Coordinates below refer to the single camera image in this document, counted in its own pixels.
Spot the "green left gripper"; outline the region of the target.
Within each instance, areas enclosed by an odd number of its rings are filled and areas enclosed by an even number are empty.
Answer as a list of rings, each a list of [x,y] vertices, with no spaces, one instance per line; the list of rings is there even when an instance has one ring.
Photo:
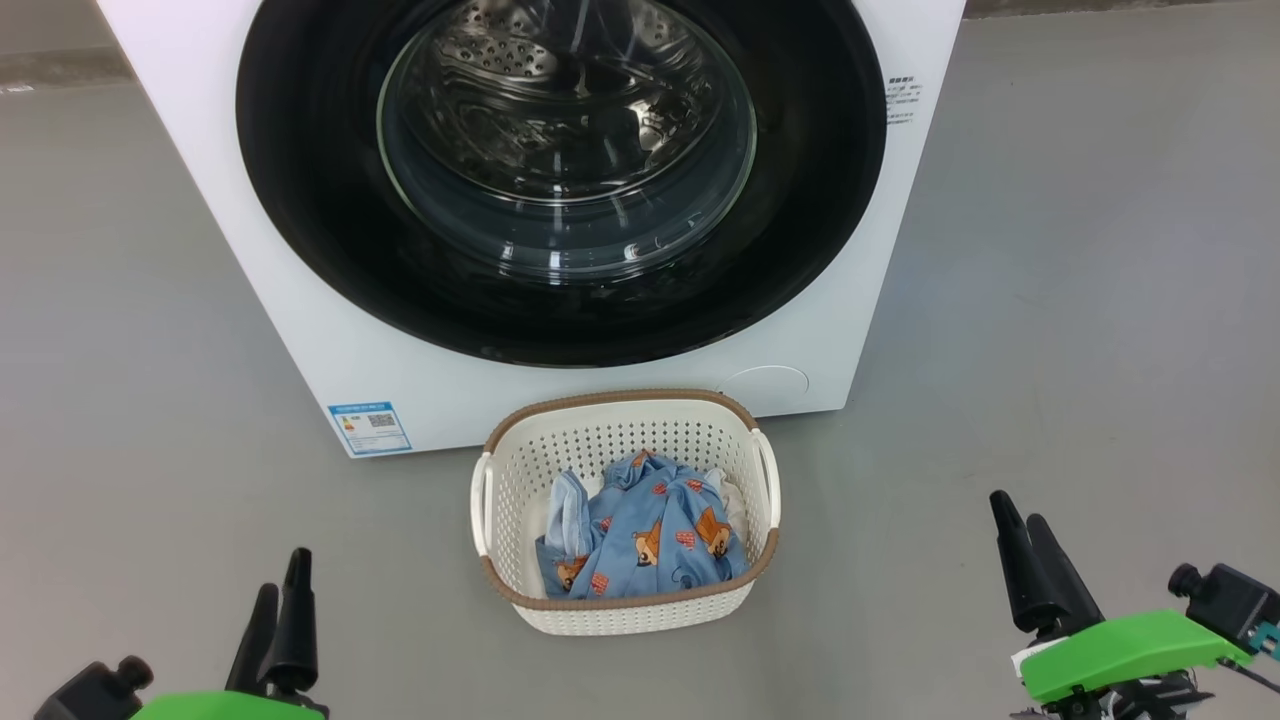
[[[310,550],[297,548],[291,555],[280,591],[274,583],[259,588],[225,691],[159,694],[131,719],[328,719],[326,710],[320,706],[255,696],[266,694],[268,684],[275,697],[302,696],[317,682],[312,562]]]

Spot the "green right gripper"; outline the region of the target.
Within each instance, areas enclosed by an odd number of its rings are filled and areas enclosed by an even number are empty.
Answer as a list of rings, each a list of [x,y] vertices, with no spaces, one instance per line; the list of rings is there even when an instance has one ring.
[[[1196,669],[1252,665],[1245,651],[1174,610],[1103,621],[1047,520],[1037,512],[1025,524],[1002,489],[989,506],[1014,625],[1075,633],[1012,655],[1033,703],[1019,719],[1189,719],[1213,697]]]

